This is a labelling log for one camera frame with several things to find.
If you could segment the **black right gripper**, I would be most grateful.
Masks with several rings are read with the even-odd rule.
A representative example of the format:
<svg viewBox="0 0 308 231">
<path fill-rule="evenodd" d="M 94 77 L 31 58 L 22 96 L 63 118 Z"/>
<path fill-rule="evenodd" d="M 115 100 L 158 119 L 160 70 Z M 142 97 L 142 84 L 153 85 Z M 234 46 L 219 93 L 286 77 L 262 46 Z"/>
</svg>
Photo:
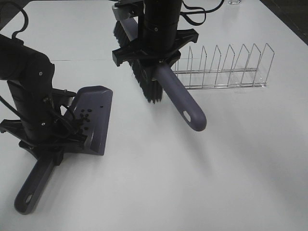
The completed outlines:
<svg viewBox="0 0 308 231">
<path fill-rule="evenodd" d="M 112 58 L 116 66 L 123 62 L 135 62 L 137 73 L 135 78 L 140 82 L 157 82 L 154 70 L 158 62 L 163 61 L 168 65 L 176 63 L 180 57 L 180 49 L 187 43 L 196 43 L 199 34 L 194 29 L 177 30 L 170 48 L 166 48 L 170 39 L 165 34 L 161 38 L 140 38 L 138 24 L 135 21 L 118 21 L 114 27 L 120 48 L 112 51 Z"/>
</svg>

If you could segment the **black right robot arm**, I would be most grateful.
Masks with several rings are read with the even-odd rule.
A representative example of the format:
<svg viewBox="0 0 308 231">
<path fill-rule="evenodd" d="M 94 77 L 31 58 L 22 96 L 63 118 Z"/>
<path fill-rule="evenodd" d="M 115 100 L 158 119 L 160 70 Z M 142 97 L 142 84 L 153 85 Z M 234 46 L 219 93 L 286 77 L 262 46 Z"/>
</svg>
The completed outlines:
<svg viewBox="0 0 308 231">
<path fill-rule="evenodd" d="M 162 64 L 171 68 L 180 59 L 181 48 L 198 40 L 194 29 L 178 29 L 180 17 L 196 25 L 182 6 L 181 0 L 118 0 L 113 6 L 119 44 L 113 61 L 117 66 L 128 62 L 143 88 L 159 87 L 155 70 Z"/>
</svg>

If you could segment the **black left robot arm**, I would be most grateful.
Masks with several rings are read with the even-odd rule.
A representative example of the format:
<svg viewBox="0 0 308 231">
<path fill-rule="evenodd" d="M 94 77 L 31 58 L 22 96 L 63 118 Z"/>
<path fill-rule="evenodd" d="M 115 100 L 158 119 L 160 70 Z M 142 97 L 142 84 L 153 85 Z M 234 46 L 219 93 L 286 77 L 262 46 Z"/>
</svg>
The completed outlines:
<svg viewBox="0 0 308 231">
<path fill-rule="evenodd" d="M 2 133 L 20 140 L 20 147 L 36 159 L 50 156 L 59 165 L 67 146 L 85 141 L 81 119 L 74 115 L 71 103 L 76 93 L 55 89 L 52 79 L 55 65 L 47 55 L 29 48 L 17 38 L 0 37 L 0 78 L 8 84 L 15 106 L 1 102 L 18 120 L 3 120 Z"/>
</svg>

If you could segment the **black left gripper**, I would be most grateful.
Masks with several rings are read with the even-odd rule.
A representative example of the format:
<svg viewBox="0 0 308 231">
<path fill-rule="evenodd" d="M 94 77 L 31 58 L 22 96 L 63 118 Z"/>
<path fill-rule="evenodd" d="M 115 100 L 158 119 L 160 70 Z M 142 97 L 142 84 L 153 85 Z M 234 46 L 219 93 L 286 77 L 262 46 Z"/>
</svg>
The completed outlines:
<svg viewBox="0 0 308 231">
<path fill-rule="evenodd" d="M 14 95 L 17 109 L 3 98 L 0 101 L 14 112 L 19 120 L 3 120 L 1 133 L 8 132 L 21 141 L 19 147 L 39 160 L 39 148 L 53 147 L 84 148 L 87 136 L 83 133 L 80 120 L 69 106 L 54 106 L 52 94 Z M 54 156 L 54 164 L 59 166 L 64 158 L 64 149 Z"/>
</svg>

